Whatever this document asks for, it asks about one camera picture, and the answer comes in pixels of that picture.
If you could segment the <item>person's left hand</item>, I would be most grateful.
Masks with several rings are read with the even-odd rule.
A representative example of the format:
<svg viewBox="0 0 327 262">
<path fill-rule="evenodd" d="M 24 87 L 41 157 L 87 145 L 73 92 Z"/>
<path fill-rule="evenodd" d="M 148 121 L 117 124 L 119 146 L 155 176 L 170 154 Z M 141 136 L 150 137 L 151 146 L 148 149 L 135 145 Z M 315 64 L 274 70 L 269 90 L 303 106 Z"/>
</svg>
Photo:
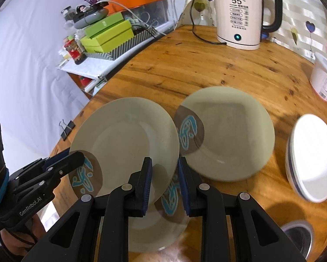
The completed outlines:
<svg viewBox="0 0 327 262">
<path fill-rule="evenodd" d="M 27 255 L 27 249 L 32 247 L 31 244 L 35 244 L 34 237 L 38 241 L 45 235 L 46 231 L 37 214 L 31 218 L 31 222 L 33 236 L 25 233 L 14 233 L 14 235 L 11 235 L 7 230 L 1 230 L 0 235 L 2 241 L 12 254 L 18 256 Z"/>
</svg>

